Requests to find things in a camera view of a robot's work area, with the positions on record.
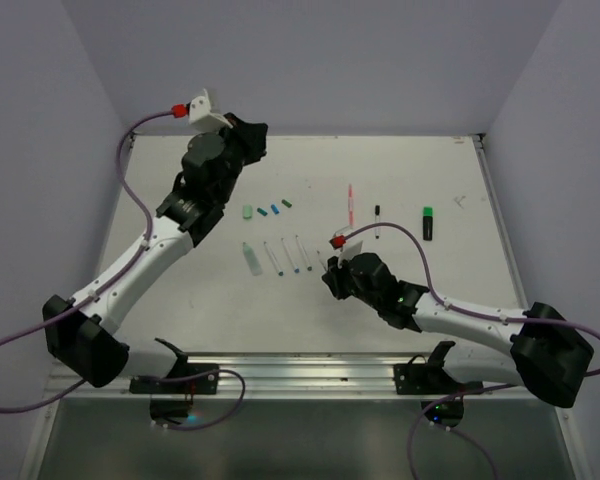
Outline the dark green capped marker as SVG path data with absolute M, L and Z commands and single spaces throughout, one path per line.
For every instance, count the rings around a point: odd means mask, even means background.
M 300 237 L 298 235 L 295 236 L 295 241 L 296 241 L 297 248 L 299 250 L 299 253 L 301 255 L 301 258 L 302 258 L 302 261 L 303 261 L 303 264 L 304 264 L 306 270 L 307 271 L 312 271 L 313 270 L 313 266 L 312 266 L 310 257 L 308 255 L 308 252 L 307 252 L 304 244 L 302 243 L 302 241 L 301 241 L 301 239 L 300 239 Z

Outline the purple capped marker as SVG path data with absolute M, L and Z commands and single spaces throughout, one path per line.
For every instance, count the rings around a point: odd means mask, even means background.
M 328 269 L 328 267 L 327 267 L 327 263 L 326 263 L 326 260 L 323 258 L 323 255 L 322 255 L 322 253 L 320 252 L 320 250 L 317 250 L 317 249 L 316 249 L 316 254 L 317 254 L 318 260 L 319 260 L 319 262 L 320 262 L 320 264 L 321 264 L 321 266 L 322 266 L 323 270 L 326 272 L 326 271 L 327 271 L 327 269 Z

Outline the blue capped white marker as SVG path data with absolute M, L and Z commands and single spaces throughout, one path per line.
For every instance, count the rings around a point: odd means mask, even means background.
M 300 273 L 300 268 L 299 268 L 297 262 L 295 261 L 293 255 L 291 253 L 291 250 L 290 250 L 290 247 L 288 245 L 288 242 L 286 241 L 286 239 L 284 237 L 281 238 L 281 244 L 282 244 L 282 247 L 284 249 L 285 255 L 286 255 L 286 257 L 287 257 L 287 259 L 288 259 L 288 261 L 289 261 L 289 263 L 290 263 L 290 265 L 292 267 L 292 271 L 295 274 L 299 274 Z

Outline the teal capped white marker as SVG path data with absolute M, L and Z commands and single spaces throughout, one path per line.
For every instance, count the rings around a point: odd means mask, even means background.
M 284 275 L 284 271 L 283 271 L 283 269 L 281 268 L 281 265 L 280 265 L 280 263 L 279 263 L 279 261 L 278 261 L 277 257 L 275 256 L 275 254 L 274 254 L 274 251 L 272 250 L 271 246 L 270 246 L 270 245 L 269 245 L 269 243 L 268 243 L 268 242 L 266 242 L 266 241 L 264 241 L 264 242 L 263 242 L 263 246 L 264 246 L 264 248 L 265 248 L 265 251 L 266 251 L 266 253 L 267 253 L 267 256 L 268 256 L 268 258 L 269 258 L 270 262 L 272 263 L 272 266 L 273 266 L 273 268 L 274 268 L 274 270 L 275 270 L 276 274 L 277 274 L 279 277 L 282 277 L 282 276 Z

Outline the light green highlighter cap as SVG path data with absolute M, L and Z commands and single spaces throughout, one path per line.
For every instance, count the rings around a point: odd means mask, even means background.
M 250 205 L 245 205 L 242 209 L 242 217 L 245 220 L 251 219 L 253 217 L 253 209 Z

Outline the black capped white marker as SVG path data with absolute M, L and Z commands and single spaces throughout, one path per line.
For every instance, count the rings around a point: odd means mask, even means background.
M 376 224 L 381 222 L 381 206 L 379 204 L 376 204 L 374 207 L 374 221 Z M 381 235 L 381 230 L 380 227 L 378 225 L 376 225 L 374 227 L 374 237 L 375 239 L 379 239 Z

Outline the light green highlighter body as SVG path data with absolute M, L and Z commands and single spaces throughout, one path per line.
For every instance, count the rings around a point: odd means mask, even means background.
M 249 244 L 244 242 L 242 244 L 242 252 L 251 274 L 253 276 L 261 275 L 263 273 L 263 270 L 253 248 Z

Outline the black green highlighter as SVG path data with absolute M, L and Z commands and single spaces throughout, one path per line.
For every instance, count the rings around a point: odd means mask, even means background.
M 433 240 L 434 210 L 430 206 L 423 208 L 422 214 L 422 237 L 424 241 Z

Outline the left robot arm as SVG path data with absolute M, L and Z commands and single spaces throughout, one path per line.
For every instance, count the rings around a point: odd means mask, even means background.
M 267 133 L 267 124 L 232 113 L 200 128 L 146 232 L 86 287 L 44 304 L 47 348 L 56 360 L 96 388 L 120 376 L 148 377 L 169 393 L 185 386 L 187 357 L 178 347 L 163 339 L 131 347 L 116 333 L 151 286 L 221 220 L 242 170 L 265 156 Z

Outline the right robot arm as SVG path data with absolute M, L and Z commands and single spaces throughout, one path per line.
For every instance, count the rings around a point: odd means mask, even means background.
M 439 297 L 397 279 L 374 253 L 329 258 L 322 280 L 334 298 L 362 301 L 395 329 L 451 337 L 436 347 L 425 369 L 437 392 L 471 382 L 504 383 L 570 408 L 593 357 L 592 346 L 548 305 L 499 310 Z

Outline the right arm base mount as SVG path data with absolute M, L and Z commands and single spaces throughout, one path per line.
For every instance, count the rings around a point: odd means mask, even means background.
M 443 370 L 453 341 L 440 342 L 431 355 L 415 355 L 407 363 L 393 365 L 393 381 L 398 395 L 449 395 L 484 387 L 479 381 L 458 382 Z M 445 427 L 455 428 L 464 417 L 464 403 L 459 397 L 429 410 L 425 417 Z

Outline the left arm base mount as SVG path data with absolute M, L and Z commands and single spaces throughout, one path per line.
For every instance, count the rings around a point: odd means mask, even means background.
M 155 338 L 152 349 L 133 352 L 129 393 L 149 395 L 149 415 L 161 428 L 184 427 L 196 394 L 215 395 L 220 365 L 189 361 L 174 344 Z

